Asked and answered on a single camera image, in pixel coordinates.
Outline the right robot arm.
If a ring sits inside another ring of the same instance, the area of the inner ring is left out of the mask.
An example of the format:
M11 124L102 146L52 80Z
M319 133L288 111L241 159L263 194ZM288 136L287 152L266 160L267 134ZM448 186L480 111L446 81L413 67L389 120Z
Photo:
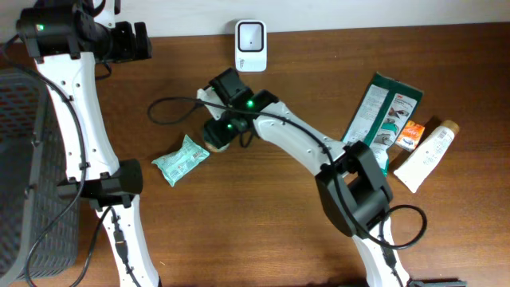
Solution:
M415 245L422 227L409 242L394 244L390 215L397 206L390 186L379 170L371 149L333 140L299 117L267 90L253 92L235 69L227 69L197 91L197 98L212 118L203 129L206 146L226 149L235 137L252 132L274 144L302 164L315 178L324 213L342 234L353 239L366 269L368 286L464 286L460 280L414 280L404 270L400 250Z

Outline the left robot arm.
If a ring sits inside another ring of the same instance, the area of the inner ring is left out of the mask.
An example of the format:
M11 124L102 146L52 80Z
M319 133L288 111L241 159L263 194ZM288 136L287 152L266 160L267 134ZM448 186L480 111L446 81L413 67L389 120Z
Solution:
M73 202L88 200L108 235L122 286L159 286L140 218L138 160L118 160L96 92L96 66L151 58L144 22L116 22L118 1L38 1L17 20L17 35L35 61L27 74L49 90L64 142Z

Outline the orange tissue packet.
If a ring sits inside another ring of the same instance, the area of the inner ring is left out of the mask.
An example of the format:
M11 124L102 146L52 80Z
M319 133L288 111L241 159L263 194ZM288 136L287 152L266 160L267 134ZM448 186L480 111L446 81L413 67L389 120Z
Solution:
M418 146L425 129L426 128L423 125L409 120L398 136L395 144L404 150L414 151Z

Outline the mint green snack packet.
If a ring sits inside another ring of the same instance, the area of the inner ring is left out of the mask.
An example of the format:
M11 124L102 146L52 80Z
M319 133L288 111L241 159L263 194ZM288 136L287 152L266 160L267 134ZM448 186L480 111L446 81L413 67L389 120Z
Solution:
M206 149L196 144L188 135L185 135L179 150L162 155L151 163L162 172L164 179L174 187L182 177L209 156L210 153Z

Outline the white lotion tube gold cap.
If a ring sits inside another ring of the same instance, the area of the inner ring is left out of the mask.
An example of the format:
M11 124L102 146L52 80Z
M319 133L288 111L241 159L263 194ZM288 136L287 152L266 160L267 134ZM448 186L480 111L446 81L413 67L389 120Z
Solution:
M427 176L439 164L459 131L459 125L454 121L443 121L394 171L394 175L412 193L416 193Z

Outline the green white gloves package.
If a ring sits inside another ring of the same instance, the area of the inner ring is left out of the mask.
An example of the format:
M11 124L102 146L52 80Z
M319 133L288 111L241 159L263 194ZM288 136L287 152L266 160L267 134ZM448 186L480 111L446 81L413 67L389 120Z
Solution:
M421 89L375 73L341 141L347 145L365 143L386 175L390 164L388 149L397 141L423 96Z

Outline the green lid jar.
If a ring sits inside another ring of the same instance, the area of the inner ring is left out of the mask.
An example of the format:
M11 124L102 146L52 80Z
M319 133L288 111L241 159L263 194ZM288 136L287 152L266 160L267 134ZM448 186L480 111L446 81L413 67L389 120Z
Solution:
M230 146L229 144L226 144L226 145L224 145L222 147L215 147L213 144L205 142L205 147L209 151L212 151L214 153L222 153L222 152L226 151L229 148L229 146Z

